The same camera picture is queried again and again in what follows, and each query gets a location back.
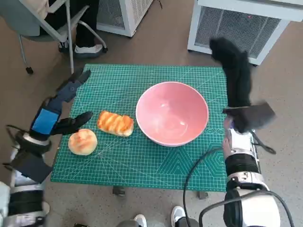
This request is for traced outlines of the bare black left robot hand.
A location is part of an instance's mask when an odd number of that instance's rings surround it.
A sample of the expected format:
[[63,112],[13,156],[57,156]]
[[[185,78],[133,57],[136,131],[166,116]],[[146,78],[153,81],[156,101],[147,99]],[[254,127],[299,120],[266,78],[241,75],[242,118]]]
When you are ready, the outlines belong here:
[[90,70],[80,69],[74,72],[57,88],[55,96],[48,97],[42,102],[30,126],[29,135],[32,138],[46,141],[52,135],[73,134],[92,118],[92,111],[82,113],[76,118],[60,118],[62,104],[70,102],[76,96],[77,89],[88,80],[90,75]]

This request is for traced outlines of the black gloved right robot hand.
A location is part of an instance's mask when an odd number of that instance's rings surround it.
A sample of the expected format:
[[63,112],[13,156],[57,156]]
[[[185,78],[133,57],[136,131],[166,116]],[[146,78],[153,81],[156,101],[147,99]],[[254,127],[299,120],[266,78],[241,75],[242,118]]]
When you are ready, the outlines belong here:
[[221,64],[226,76],[228,106],[250,106],[251,70],[247,52],[223,37],[210,39],[209,46],[212,58]]

